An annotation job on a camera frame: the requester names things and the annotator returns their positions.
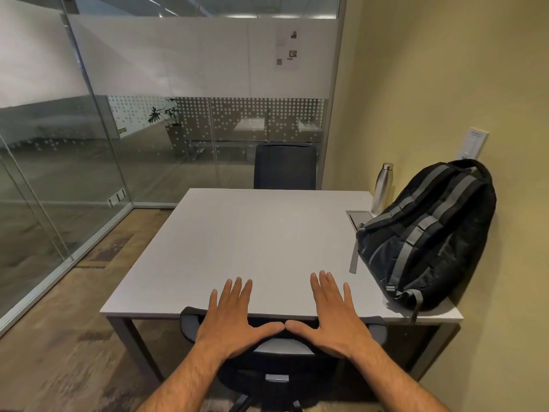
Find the plant pot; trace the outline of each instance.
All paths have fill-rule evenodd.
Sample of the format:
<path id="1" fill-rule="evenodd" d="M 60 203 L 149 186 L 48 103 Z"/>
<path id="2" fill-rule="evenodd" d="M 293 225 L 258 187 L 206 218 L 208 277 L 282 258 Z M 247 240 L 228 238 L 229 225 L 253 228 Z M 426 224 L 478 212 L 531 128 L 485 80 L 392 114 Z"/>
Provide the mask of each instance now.
<path id="1" fill-rule="evenodd" d="M 166 126 L 168 138 L 174 148 L 174 154 L 177 157 L 189 157 L 189 145 L 185 139 L 185 130 L 181 126 Z"/>

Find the yellow wall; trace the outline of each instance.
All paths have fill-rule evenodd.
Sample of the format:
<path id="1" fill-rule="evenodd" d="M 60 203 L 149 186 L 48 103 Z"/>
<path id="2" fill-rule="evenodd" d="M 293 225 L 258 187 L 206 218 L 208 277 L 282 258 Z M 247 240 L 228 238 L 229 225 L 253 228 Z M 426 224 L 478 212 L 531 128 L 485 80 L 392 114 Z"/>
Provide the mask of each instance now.
<path id="1" fill-rule="evenodd" d="M 358 35 L 325 189 L 372 191 L 391 161 L 396 196 L 490 132 L 489 242 L 422 383 L 454 411 L 549 410 L 549 0 L 363 0 Z"/>

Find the office chair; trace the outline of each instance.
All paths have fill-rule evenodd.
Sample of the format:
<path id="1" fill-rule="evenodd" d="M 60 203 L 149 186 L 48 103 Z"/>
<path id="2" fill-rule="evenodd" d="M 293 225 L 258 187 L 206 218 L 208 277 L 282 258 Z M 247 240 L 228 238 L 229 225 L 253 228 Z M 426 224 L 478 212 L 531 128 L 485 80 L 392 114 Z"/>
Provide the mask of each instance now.
<path id="1" fill-rule="evenodd" d="M 316 189 L 316 147 L 258 145 L 255 148 L 254 189 Z"/>
<path id="2" fill-rule="evenodd" d="M 194 343 L 205 310 L 187 307 L 180 317 L 183 336 Z M 381 317 L 363 318 L 380 344 L 387 340 L 387 328 Z M 260 326 L 269 320 L 249 317 L 248 322 Z M 305 321 L 318 327 L 318 320 Z M 262 410 L 302 411 L 319 401 L 340 377 L 343 360 L 332 357 L 308 341 L 287 331 L 252 346 L 244 353 L 225 361 L 217 373 L 228 389 L 241 394 L 230 412 L 244 412 L 260 404 Z"/>

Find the paper notice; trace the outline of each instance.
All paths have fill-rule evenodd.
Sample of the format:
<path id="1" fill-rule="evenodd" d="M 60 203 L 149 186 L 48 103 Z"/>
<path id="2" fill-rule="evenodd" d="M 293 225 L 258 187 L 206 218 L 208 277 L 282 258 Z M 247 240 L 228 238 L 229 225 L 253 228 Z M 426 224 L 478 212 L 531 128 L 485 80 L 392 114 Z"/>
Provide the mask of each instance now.
<path id="1" fill-rule="evenodd" d="M 299 37 L 297 26 L 280 23 L 276 29 L 276 65 L 285 69 L 299 67 Z"/>

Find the white table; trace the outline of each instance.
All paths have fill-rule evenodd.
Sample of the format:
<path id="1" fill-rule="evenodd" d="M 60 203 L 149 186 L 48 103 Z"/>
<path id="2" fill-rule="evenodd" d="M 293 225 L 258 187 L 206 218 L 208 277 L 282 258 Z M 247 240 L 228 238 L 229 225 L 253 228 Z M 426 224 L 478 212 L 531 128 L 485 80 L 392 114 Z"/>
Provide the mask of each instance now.
<path id="1" fill-rule="evenodd" d="M 331 271 L 348 282 L 360 317 L 407 323 L 411 312 L 389 301 L 364 263 L 349 273 L 355 230 L 347 210 L 368 210 L 369 192 L 190 189 L 101 309 L 141 370 L 162 376 L 135 329 L 135 318 L 179 319 L 207 309 L 213 288 L 228 278 L 254 282 L 249 313 L 315 318 L 309 276 Z M 419 378 L 463 319 L 445 300 L 418 324 L 438 331 L 412 369 Z"/>

